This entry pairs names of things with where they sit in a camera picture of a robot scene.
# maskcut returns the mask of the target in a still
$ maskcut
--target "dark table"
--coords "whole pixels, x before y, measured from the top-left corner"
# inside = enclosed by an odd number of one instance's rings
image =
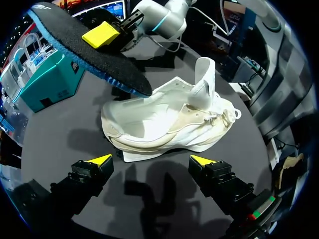
[[[175,55],[165,53],[145,38],[126,55],[136,58],[141,70],[147,66],[145,75],[153,89],[175,76],[194,83],[194,66],[199,55],[186,46]],[[270,188],[266,147],[252,116],[219,74],[216,91],[241,110],[242,117],[217,144],[197,155],[230,163],[239,178],[255,185],[255,193]],[[100,196],[92,197],[81,214],[73,217],[75,222],[126,239],[143,238],[142,225],[148,229],[144,231],[146,238],[155,238],[150,236],[155,232],[167,233],[165,238],[185,239],[223,235],[231,218],[211,198],[202,195],[189,175],[187,167],[192,152],[176,150],[137,163],[125,163],[118,156],[117,150],[104,138],[100,119],[102,105],[115,98],[111,92],[110,84],[86,72],[75,96],[36,113],[29,120],[22,152],[23,182],[35,179],[49,190],[50,183],[65,178],[76,161],[111,153],[115,172]],[[176,209],[155,210],[153,214],[143,210],[140,196],[125,194],[126,180],[148,184],[157,203],[161,202],[164,188],[166,193],[174,194],[176,187]],[[156,229],[152,228],[155,222],[160,225]]]

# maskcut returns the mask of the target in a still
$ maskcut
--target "teal box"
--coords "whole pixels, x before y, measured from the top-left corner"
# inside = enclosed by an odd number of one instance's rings
[[[56,51],[50,55],[26,83],[21,97],[33,112],[75,94],[84,69]]]

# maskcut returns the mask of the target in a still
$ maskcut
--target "computer monitor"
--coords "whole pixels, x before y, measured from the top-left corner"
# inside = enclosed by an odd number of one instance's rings
[[[85,9],[83,11],[80,11],[80,12],[72,15],[72,17],[80,16],[81,14],[86,13],[86,12],[93,10],[93,9],[96,9],[96,8],[106,9],[107,11],[112,13],[115,17],[117,17],[121,21],[123,21],[126,18],[126,6],[125,6],[124,0],[113,1],[113,2],[105,3],[105,4],[102,4],[99,6],[95,6],[95,7],[89,8],[89,9]]]

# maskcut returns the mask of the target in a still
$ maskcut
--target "white sneaker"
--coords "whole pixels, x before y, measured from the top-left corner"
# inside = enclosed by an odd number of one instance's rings
[[[197,60],[196,85],[175,77],[147,99],[106,102],[102,128],[125,162],[158,157],[174,148],[203,152],[231,128],[241,112],[215,92],[215,62]]]

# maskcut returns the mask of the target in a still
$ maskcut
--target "shoe tongue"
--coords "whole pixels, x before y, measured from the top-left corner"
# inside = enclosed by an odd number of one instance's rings
[[[195,83],[189,93],[188,104],[200,110],[210,109],[215,92],[215,62],[212,59],[198,58],[195,65]]]

